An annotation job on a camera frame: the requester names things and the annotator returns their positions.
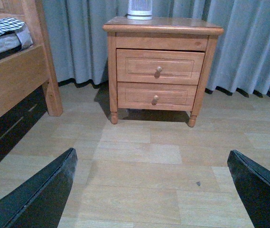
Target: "bed leg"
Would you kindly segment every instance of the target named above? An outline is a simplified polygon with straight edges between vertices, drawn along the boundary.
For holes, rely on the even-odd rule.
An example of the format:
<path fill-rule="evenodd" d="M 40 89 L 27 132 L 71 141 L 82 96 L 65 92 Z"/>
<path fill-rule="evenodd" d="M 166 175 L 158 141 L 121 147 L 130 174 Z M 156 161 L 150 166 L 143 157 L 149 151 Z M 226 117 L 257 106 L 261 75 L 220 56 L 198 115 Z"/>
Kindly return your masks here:
<path fill-rule="evenodd" d="M 54 85 L 51 80 L 48 80 L 42 85 L 42 87 L 48 114 L 50 116 L 60 116 L 63 112 L 63 108 L 58 85 Z"/>

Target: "drawer panel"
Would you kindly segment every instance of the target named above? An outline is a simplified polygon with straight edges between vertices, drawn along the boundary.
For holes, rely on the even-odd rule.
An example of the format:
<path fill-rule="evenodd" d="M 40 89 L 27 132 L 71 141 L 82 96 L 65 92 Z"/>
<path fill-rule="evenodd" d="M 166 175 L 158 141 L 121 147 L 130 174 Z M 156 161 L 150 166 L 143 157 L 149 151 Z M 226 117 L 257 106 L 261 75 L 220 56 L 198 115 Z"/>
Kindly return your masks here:
<path fill-rule="evenodd" d="M 116 47 L 129 49 L 157 49 L 205 51 L 208 36 L 157 33 L 116 33 Z"/>
<path fill-rule="evenodd" d="M 205 54 L 117 49 L 117 80 L 197 85 Z"/>
<path fill-rule="evenodd" d="M 191 111 L 195 85 L 118 83 L 118 107 Z"/>

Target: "curtain fold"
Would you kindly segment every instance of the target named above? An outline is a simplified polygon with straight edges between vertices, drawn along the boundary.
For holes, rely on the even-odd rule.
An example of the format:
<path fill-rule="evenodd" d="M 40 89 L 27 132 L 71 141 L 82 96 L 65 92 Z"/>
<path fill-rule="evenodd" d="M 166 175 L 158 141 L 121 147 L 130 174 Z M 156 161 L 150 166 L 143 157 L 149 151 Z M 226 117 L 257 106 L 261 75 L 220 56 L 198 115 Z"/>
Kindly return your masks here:
<path fill-rule="evenodd" d="M 43 0 L 58 81 L 108 79 L 102 25 L 127 13 L 127 0 Z M 222 26 L 207 88 L 270 91 L 270 1 L 153 0 L 154 17 L 204 19 Z"/>

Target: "nightstand leg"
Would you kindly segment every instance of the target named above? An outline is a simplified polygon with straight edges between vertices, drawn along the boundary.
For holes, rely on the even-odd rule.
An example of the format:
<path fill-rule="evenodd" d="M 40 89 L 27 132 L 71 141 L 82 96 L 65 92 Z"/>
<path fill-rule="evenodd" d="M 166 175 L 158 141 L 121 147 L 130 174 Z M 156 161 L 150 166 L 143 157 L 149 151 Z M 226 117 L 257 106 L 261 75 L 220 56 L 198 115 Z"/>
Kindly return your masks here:
<path fill-rule="evenodd" d="M 195 124 L 196 124 L 196 118 L 197 118 L 196 115 L 191 115 L 191 116 L 190 116 L 190 119 L 188 120 L 187 125 L 188 125 L 189 127 L 194 127 Z"/>
<path fill-rule="evenodd" d="M 112 114 L 112 124 L 118 123 L 118 113 L 111 112 Z"/>

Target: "wooden bed frame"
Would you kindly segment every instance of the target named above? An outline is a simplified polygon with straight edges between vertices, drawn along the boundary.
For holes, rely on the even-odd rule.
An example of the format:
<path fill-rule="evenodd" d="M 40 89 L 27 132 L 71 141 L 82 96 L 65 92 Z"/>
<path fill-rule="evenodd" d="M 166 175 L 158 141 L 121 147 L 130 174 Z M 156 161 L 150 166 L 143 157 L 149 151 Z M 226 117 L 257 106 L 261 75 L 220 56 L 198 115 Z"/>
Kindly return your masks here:
<path fill-rule="evenodd" d="M 60 116 L 63 109 L 42 0 L 0 0 L 0 19 L 5 17 L 26 22 L 34 45 L 0 60 L 0 117 L 41 85 L 49 115 Z"/>

